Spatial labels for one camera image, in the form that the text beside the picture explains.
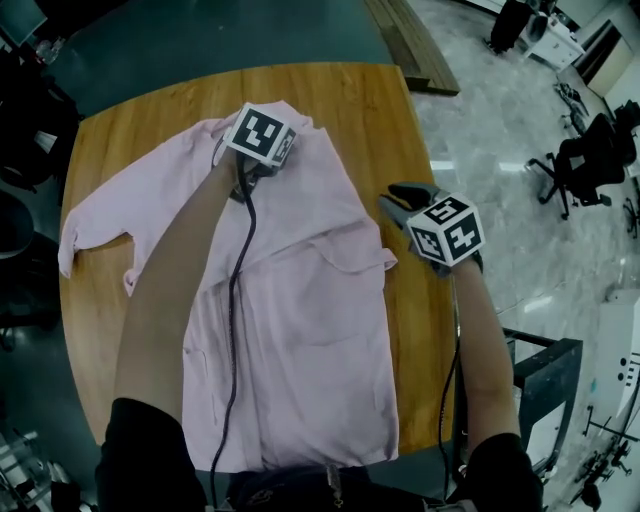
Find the wooden board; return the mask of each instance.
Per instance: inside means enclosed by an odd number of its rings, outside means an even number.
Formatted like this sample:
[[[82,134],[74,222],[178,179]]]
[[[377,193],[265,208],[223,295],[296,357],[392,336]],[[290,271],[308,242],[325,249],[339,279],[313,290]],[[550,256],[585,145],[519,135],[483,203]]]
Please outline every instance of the wooden board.
[[[400,66],[409,90],[455,96],[458,81],[440,49],[405,0],[364,0]]]
[[[408,240],[382,218],[376,200],[396,181],[433,182],[429,159],[400,70],[372,64],[295,64],[199,78],[132,99],[80,125],[62,219],[125,166],[197,121],[225,117],[246,101],[284,99],[325,127],[383,244],[398,258],[385,298],[400,416],[400,450],[437,443],[442,388],[454,349],[451,283],[407,251]],[[71,367],[91,430],[104,440],[127,297],[122,277],[132,242],[114,242],[75,258],[60,279]],[[450,437],[449,401],[445,438]]]

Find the cable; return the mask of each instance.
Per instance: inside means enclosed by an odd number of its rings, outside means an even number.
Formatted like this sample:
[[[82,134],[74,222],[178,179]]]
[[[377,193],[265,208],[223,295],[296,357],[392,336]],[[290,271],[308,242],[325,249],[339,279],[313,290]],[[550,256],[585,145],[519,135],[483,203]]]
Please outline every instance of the cable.
[[[445,404],[447,401],[447,393],[449,392],[449,387],[451,386],[451,379],[453,378],[453,372],[458,364],[458,357],[460,355],[460,336],[458,336],[458,341],[456,342],[456,351],[453,354],[453,361],[451,361],[451,368],[449,368],[449,375],[447,375],[447,380],[444,384],[444,389],[442,390],[442,400],[440,401],[440,425],[438,427],[438,448],[440,448],[440,453],[442,454],[442,461],[444,462],[444,489],[442,501],[447,501],[447,495],[449,494],[449,458],[447,457],[447,452],[444,449],[444,444],[442,443],[442,431],[444,430],[444,410]]]
[[[216,452],[215,457],[213,458],[213,462],[211,463],[211,472],[209,473],[209,479],[211,484],[211,493],[213,498],[213,508],[214,510],[218,509],[218,498],[216,497],[216,485],[215,485],[215,471],[216,466],[218,465],[218,460],[220,459],[220,455],[222,455],[222,450],[224,449],[224,445],[227,442],[227,436],[229,433],[229,418],[231,416],[231,408],[233,407],[234,402],[236,401],[236,392],[238,387],[238,368],[236,364],[236,336],[235,336],[235,328],[234,328],[234,319],[235,319],[235,300],[234,300],[234,289],[236,286],[236,282],[238,281],[238,276],[240,274],[240,268],[242,267],[242,262],[244,261],[244,257],[247,254],[247,249],[249,248],[249,244],[253,238],[253,235],[256,232],[256,210],[253,206],[253,201],[251,200],[251,194],[249,193],[249,188],[247,187],[247,179],[244,174],[244,163],[245,156],[237,152],[236,153],[236,167],[238,172],[238,183],[240,184],[240,190],[242,191],[242,195],[244,196],[245,201],[247,202],[247,209],[249,210],[249,216],[251,217],[251,226],[249,227],[249,234],[247,235],[247,239],[240,251],[240,256],[238,256],[238,261],[236,261],[236,266],[231,273],[231,278],[229,279],[229,350],[231,352],[231,396],[229,397],[229,402],[227,403],[227,410],[224,414],[224,425],[222,427],[222,439],[220,440],[220,446],[218,447],[218,451]]]

